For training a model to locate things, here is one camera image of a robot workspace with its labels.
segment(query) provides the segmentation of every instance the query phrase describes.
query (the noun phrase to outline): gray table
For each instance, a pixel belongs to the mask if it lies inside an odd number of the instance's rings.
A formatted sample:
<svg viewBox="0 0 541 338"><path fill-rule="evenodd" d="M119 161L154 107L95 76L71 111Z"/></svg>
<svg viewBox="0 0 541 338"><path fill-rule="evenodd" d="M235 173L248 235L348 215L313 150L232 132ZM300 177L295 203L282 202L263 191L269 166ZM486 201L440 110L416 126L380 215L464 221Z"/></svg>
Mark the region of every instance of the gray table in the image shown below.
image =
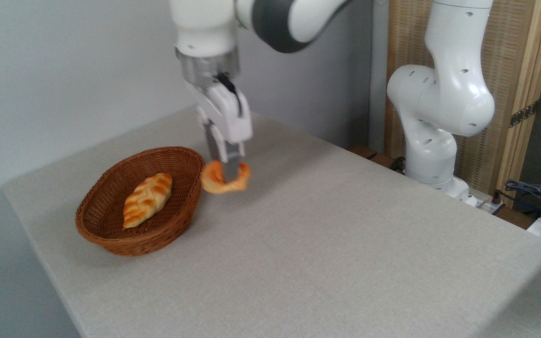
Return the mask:
<svg viewBox="0 0 541 338"><path fill-rule="evenodd" d="M541 337L541 238L254 115L247 192L202 193L191 228L127 258L74 215L147 148L206 158L195 111L4 186L84 337Z"/></svg>

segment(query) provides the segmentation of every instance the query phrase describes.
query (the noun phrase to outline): wicker basket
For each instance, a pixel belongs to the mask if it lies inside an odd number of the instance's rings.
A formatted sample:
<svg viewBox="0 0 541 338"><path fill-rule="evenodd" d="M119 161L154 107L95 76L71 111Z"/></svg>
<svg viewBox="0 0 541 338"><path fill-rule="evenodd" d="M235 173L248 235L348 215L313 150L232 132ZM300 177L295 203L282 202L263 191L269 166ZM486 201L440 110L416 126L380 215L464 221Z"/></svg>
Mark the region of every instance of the wicker basket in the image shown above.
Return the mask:
<svg viewBox="0 0 541 338"><path fill-rule="evenodd" d="M108 252L137 256L155 252L187 230L200 199L204 159L192 149L161 147L126 158L108 169L78 207L79 233ZM124 229L126 198L146 178L172 175L172 193L162 210L141 225Z"/></svg>

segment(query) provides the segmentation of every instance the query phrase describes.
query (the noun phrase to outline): croissant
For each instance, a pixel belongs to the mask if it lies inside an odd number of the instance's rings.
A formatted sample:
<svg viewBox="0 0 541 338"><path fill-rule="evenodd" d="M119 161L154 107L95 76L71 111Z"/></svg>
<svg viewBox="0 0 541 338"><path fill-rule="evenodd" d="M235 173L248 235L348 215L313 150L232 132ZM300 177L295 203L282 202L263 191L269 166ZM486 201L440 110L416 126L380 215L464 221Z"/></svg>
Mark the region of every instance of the croissant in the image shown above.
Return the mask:
<svg viewBox="0 0 541 338"><path fill-rule="evenodd" d="M160 211L170 198L172 176L156 174L146 178L124 202L125 229L137 227Z"/></svg>
<svg viewBox="0 0 541 338"><path fill-rule="evenodd" d="M201 173L201 185L204 190L211 194L224 194L232 191L243 191L247 189L247 179L251 170L246 163L239 163L238 178L225 183L223 180L223 164L219 160L208 163Z"/></svg>

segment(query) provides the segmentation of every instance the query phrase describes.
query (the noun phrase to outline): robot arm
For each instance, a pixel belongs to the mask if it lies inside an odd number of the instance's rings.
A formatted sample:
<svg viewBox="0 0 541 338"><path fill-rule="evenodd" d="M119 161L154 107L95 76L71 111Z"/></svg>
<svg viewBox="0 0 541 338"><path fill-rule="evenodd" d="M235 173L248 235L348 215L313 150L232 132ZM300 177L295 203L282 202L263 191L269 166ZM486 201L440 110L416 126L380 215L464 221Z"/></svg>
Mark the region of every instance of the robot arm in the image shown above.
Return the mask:
<svg viewBox="0 0 541 338"><path fill-rule="evenodd" d="M198 102L201 126L225 182L238 176L243 143L252 135L247 99L231 79L239 74L237 28L250 28L270 47L299 51L349 0L170 0L178 31L176 55Z"/></svg>
<svg viewBox="0 0 541 338"><path fill-rule="evenodd" d="M406 175L463 201L469 189L454 177L452 133L477 135L494 115L481 72L491 6L492 0L434 0L425 45L435 69L402 66L387 88L406 135Z"/></svg>

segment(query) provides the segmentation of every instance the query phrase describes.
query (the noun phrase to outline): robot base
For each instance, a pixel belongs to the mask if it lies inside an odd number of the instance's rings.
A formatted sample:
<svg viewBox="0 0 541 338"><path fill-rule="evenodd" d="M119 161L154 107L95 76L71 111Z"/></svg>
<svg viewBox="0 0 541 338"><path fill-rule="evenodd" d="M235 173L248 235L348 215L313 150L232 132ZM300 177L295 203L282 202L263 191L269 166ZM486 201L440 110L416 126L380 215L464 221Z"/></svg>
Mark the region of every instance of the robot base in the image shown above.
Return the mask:
<svg viewBox="0 0 541 338"><path fill-rule="evenodd" d="M477 205L477 199L469 192L468 184L455 176L444 183L426 185L435 190L439 190L450 197L463 201L468 205Z"/></svg>

